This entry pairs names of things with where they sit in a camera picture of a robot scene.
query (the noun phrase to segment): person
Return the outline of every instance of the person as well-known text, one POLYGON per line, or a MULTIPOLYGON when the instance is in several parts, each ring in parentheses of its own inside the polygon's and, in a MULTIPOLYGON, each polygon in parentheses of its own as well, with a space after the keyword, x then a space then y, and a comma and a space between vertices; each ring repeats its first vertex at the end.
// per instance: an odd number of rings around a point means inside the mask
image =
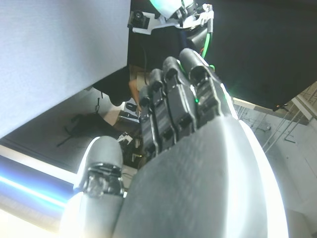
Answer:
POLYGON ((129 88, 131 91, 131 96, 135 103, 137 104, 138 110, 141 111, 140 107, 140 98, 139 92, 140 90, 149 82, 150 73, 146 72, 144 74, 144 69, 138 66, 130 65, 130 81, 129 81, 129 88))

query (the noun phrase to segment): gray floor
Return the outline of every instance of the gray floor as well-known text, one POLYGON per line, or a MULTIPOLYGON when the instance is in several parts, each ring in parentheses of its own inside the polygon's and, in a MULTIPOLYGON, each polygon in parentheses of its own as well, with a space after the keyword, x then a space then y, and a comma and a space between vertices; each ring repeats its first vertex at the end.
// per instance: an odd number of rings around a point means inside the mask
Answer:
POLYGON ((92 88, 83 90, 31 120, 1 140, 1 144, 37 159, 77 172, 81 158, 91 138, 73 138, 57 147, 68 134, 63 127, 77 114, 93 113, 100 98, 101 116, 113 108, 109 97, 92 88))

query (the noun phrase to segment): green cable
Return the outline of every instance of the green cable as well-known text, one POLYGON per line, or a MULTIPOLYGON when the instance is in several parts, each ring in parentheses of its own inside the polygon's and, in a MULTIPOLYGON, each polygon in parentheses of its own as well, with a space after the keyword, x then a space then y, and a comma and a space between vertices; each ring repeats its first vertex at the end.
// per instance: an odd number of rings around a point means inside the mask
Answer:
POLYGON ((204 50, 203 50, 203 53, 202 53, 202 57, 203 57, 203 58, 205 58, 205 56, 206 56, 206 53, 207 53, 207 50, 208 50, 208 45, 209 45, 209 42, 211 41, 211 38, 212 38, 211 33, 208 33, 208 34, 206 35, 204 50))

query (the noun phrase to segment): blue light strip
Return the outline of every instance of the blue light strip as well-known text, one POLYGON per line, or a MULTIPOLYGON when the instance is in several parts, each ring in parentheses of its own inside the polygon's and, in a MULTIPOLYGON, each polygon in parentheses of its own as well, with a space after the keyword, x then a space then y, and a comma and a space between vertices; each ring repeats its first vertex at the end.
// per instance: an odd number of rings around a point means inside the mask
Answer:
POLYGON ((36 191, 33 191, 33 190, 31 190, 31 189, 29 189, 29 188, 27 188, 25 186, 22 186, 22 185, 20 185, 20 184, 18 184, 16 182, 8 180, 7 178, 3 178, 3 177, 0 176, 0 181, 4 182, 4 183, 6 183, 6 184, 8 184, 8 185, 10 185, 12 187, 15 187, 15 188, 17 188, 17 189, 19 189, 19 190, 21 190, 23 192, 26 192, 26 193, 28 193, 30 195, 36 196, 36 197, 38 197, 38 198, 40 198, 42 200, 45 200, 45 201, 50 202, 52 204, 55 204, 55 205, 57 205, 59 207, 65 207, 66 206, 66 204, 63 203, 63 202, 57 201, 57 200, 55 200, 55 199, 53 199, 51 197, 48 197, 48 196, 40 194, 40 193, 38 193, 36 191))

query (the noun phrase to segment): blue light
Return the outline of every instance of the blue light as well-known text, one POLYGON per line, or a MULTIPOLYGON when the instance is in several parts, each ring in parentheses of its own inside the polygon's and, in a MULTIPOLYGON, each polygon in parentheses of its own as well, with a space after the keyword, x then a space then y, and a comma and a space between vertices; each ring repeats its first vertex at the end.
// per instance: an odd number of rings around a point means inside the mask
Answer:
POLYGON ((53 199, 51 197, 48 197, 48 196, 40 194, 40 193, 38 193, 36 191, 33 191, 33 190, 31 190, 31 189, 29 189, 29 188, 27 188, 25 186, 22 186, 22 185, 20 185, 20 184, 18 184, 16 182, 8 180, 7 178, 3 178, 3 177, 0 176, 0 181, 4 182, 4 183, 6 183, 6 184, 8 184, 8 185, 10 185, 12 187, 15 187, 15 188, 17 188, 17 189, 19 189, 19 190, 21 190, 23 192, 26 192, 26 193, 28 193, 30 195, 36 196, 36 197, 38 197, 38 198, 40 198, 42 200, 45 200, 45 201, 50 202, 52 204, 55 204, 55 205, 57 205, 59 207, 65 207, 66 206, 66 204, 63 203, 63 202, 57 201, 57 200, 55 200, 55 199, 53 199))

